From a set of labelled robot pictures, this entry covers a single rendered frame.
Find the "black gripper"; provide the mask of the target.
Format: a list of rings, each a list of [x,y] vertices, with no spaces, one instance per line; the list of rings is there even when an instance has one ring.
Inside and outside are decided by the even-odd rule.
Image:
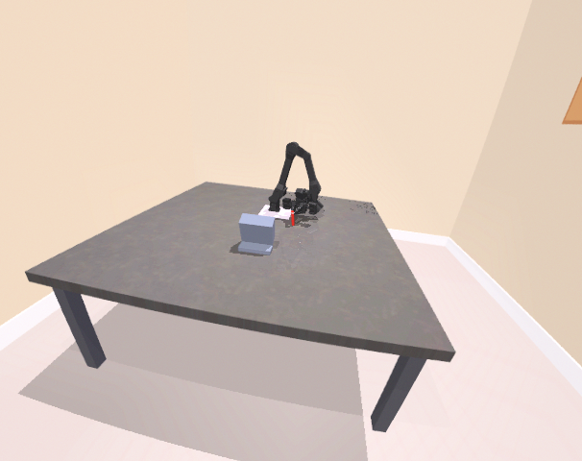
[[[308,205],[309,204],[309,205]],[[317,204],[309,202],[309,198],[304,201],[304,199],[296,199],[296,201],[291,201],[290,198],[282,199],[283,209],[291,209],[294,211],[294,215],[303,214],[309,209],[309,214],[315,215],[317,212]]]

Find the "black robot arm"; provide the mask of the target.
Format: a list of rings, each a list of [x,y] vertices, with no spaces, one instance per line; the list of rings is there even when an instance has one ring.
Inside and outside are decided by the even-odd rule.
[[[297,142],[290,142],[286,145],[285,162],[281,170],[279,183],[277,184],[273,194],[268,198],[270,202],[270,207],[268,210],[275,212],[280,211],[279,202],[280,199],[286,194],[286,190],[288,188],[286,187],[286,181],[295,156],[303,159],[307,176],[309,178],[309,189],[297,188],[294,193],[297,197],[296,199],[304,199],[304,201],[306,201],[308,197],[309,202],[317,204],[316,213],[318,213],[322,207],[324,207],[324,205],[321,204],[318,200],[318,195],[321,192],[322,187],[317,180],[311,154],[308,153],[304,148],[300,147]]]

